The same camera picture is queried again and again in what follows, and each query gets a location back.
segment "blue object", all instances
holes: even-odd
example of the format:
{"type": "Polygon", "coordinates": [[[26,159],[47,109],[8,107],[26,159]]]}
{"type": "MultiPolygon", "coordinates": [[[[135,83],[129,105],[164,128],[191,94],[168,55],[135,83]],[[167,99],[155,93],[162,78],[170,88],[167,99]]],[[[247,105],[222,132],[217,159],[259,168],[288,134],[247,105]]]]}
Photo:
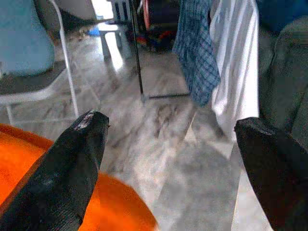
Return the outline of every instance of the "blue object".
{"type": "Polygon", "coordinates": [[[90,35],[90,36],[100,36],[100,31],[99,31],[98,27],[95,26],[94,28],[92,28],[91,30],[89,30],[87,32],[87,35],[90,35]]]}
{"type": "Polygon", "coordinates": [[[200,106],[220,82],[207,16],[212,0],[182,0],[173,52],[179,56],[190,95],[200,106]]]}
{"type": "Polygon", "coordinates": [[[40,24],[33,0],[2,0],[0,62],[4,73],[35,75],[51,68],[54,47],[40,24]]]}
{"type": "Polygon", "coordinates": [[[308,15],[308,0],[258,0],[260,21],[279,33],[295,19],[308,15]]]}

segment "white cloth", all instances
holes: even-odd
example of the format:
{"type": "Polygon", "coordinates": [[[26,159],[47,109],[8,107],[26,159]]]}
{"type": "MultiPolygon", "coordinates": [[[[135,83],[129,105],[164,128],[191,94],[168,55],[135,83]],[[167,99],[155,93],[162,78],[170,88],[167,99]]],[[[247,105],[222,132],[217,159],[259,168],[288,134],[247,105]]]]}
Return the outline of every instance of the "white cloth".
{"type": "Polygon", "coordinates": [[[257,5],[254,0],[214,0],[210,16],[220,74],[212,110],[223,132],[236,141],[236,121],[259,116],[257,5]]]}

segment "checkered cloth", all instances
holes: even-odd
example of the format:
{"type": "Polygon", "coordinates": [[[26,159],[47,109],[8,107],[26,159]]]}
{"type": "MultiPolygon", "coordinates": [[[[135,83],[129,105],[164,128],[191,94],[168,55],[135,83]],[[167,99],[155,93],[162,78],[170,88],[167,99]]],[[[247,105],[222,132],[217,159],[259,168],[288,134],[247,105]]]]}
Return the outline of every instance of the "checkered cloth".
{"type": "Polygon", "coordinates": [[[208,28],[212,0],[181,0],[178,32],[173,52],[177,53],[189,92],[204,106],[220,82],[208,28]]]}

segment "marble floor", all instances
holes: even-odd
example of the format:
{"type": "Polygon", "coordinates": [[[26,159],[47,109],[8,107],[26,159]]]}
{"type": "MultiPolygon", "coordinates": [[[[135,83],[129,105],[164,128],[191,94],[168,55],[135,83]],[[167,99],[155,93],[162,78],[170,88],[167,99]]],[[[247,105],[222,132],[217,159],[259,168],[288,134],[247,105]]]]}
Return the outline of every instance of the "marble floor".
{"type": "MultiPolygon", "coordinates": [[[[266,224],[261,208],[248,216],[243,211],[243,203],[254,194],[238,194],[239,185],[241,192],[249,188],[243,166],[210,107],[199,108],[189,98],[142,103],[134,57],[122,58],[113,33],[107,35],[107,42],[111,58],[105,60],[100,38],[72,36],[68,42],[79,113],[96,109],[110,118],[101,171],[131,185],[152,210],[161,231],[239,231],[244,230],[237,228],[239,223],[266,224]],[[91,88],[84,87],[84,80],[91,88]]],[[[63,59],[59,46],[56,58],[63,59]]],[[[140,60],[146,94],[187,92],[175,55],[140,49],[140,60]]],[[[47,100],[14,105],[14,118],[72,116],[68,84],[61,87],[47,100]]],[[[4,109],[0,121],[9,122],[4,109]]],[[[55,140],[71,123],[18,127],[55,140]]],[[[252,201],[250,207],[258,205],[252,201]]]]}

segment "black stand leg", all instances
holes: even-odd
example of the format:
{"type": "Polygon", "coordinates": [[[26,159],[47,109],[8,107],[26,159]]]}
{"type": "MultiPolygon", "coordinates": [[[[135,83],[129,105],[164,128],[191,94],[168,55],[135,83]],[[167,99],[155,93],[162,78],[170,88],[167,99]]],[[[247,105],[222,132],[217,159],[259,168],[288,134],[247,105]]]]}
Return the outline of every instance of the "black stand leg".
{"type": "Polygon", "coordinates": [[[137,36],[136,36],[136,27],[135,27],[135,18],[134,18],[134,14],[133,14],[132,0],[129,0],[129,10],[130,10],[131,25],[132,25],[132,28],[133,28],[133,35],[134,35],[134,47],[135,47],[136,63],[137,63],[137,70],[138,70],[138,77],[139,77],[139,86],[140,86],[141,100],[143,102],[145,102],[147,99],[155,100],[155,99],[162,99],[162,98],[174,98],[174,97],[187,97],[187,96],[189,96],[189,93],[153,95],[153,96],[145,96],[144,95],[144,93],[143,93],[143,85],[142,85],[140,61],[139,61],[139,53],[138,53],[138,46],[137,46],[137,36]]]}

